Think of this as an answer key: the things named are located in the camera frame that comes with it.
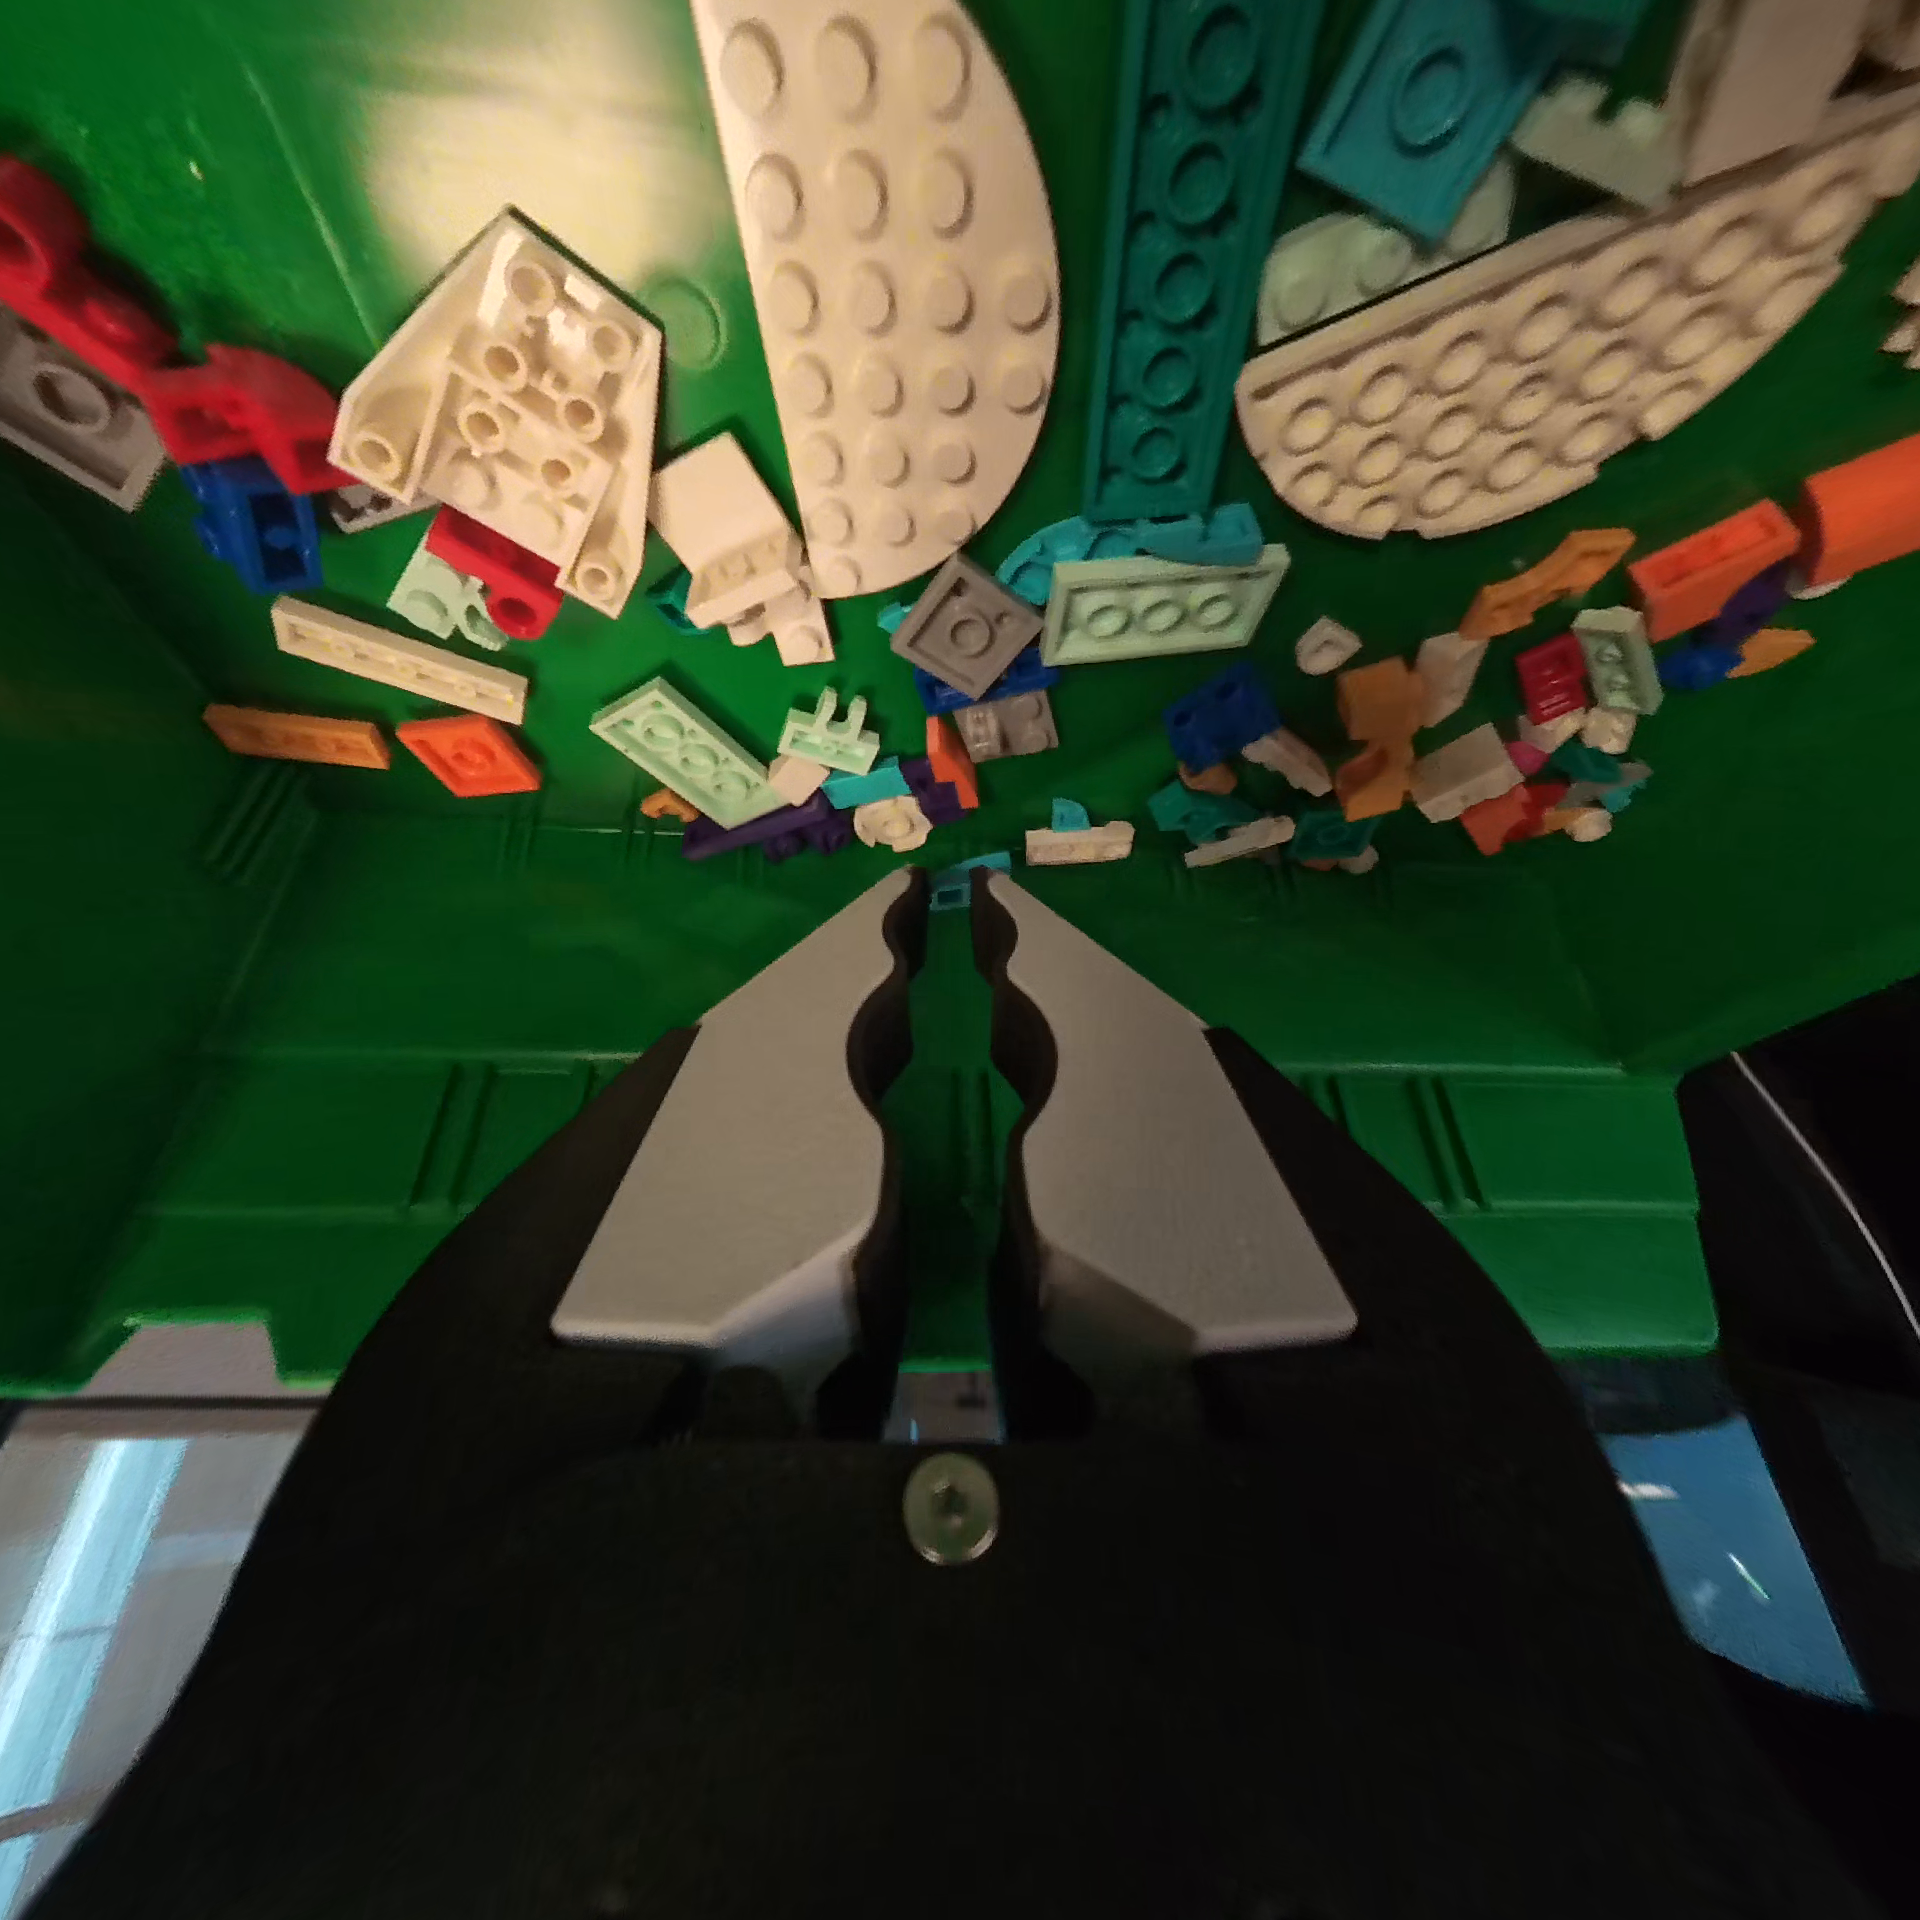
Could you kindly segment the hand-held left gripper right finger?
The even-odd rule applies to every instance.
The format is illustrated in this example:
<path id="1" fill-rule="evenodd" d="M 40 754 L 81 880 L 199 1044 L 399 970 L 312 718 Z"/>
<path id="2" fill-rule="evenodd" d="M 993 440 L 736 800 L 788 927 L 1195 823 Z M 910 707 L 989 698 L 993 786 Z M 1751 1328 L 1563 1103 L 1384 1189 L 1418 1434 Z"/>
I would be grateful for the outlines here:
<path id="1" fill-rule="evenodd" d="M 972 882 L 991 1058 L 1018 1095 L 991 1280 L 1015 1429 L 1361 1317 L 1213 1033 L 1009 876 Z"/>

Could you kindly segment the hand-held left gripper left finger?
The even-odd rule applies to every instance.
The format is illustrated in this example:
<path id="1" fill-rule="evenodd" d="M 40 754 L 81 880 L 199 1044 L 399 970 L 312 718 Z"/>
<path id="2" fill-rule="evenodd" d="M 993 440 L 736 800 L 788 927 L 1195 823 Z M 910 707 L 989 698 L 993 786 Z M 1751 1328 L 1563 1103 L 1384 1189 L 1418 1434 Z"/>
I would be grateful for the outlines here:
<path id="1" fill-rule="evenodd" d="M 901 1152 L 929 878 L 898 869 L 696 1024 L 551 1320 L 574 1347 L 758 1368 L 803 1415 L 884 1390 L 907 1322 Z"/>

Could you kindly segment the green plastic bin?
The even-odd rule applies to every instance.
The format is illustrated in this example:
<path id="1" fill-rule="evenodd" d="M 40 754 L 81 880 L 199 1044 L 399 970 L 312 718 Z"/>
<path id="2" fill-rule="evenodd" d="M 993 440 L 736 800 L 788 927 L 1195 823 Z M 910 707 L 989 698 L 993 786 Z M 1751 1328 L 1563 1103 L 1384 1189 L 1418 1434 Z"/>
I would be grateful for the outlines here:
<path id="1" fill-rule="evenodd" d="M 1608 4 L 1641 206 L 1671 16 Z M 5 451 L 5 1394 L 238 1326 L 329 1386 L 435 1244 L 671 1031 L 880 878 L 1011 880 L 1237 1033 L 1558 1360 L 1718 1314 L 1683 1074 L 1917 974 L 1917 427 L 1742 502 L 1496 544 L 1447 623 L 1299 610 L 1272 486 L 1041 518 L 843 610 L 734 434 L 589 709 L 566 823 L 526 717 L 534 557 L 311 462 L 299 406 L 181 477 L 104 322 L 24 398 L 133 418 L 133 512 Z"/>

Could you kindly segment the pile of lego bricks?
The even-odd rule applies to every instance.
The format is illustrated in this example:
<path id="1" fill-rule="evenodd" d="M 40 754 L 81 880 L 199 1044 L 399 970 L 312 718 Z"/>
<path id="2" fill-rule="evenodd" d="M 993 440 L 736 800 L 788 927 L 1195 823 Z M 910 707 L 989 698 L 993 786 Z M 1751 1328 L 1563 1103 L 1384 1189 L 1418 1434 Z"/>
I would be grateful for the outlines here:
<path id="1" fill-rule="evenodd" d="M 1447 623 L 1496 547 L 1740 507 L 1917 424 L 1873 224 L 1917 236 L 1917 6 L 1683 20 L 1653 205 L 1610 4 L 5 4 L 5 307 L 181 477 L 289 452 L 532 557 L 562 820 L 676 648 L 643 580 L 732 434 L 872 612 L 1069 508 L 1256 482 L 1299 612 Z"/>

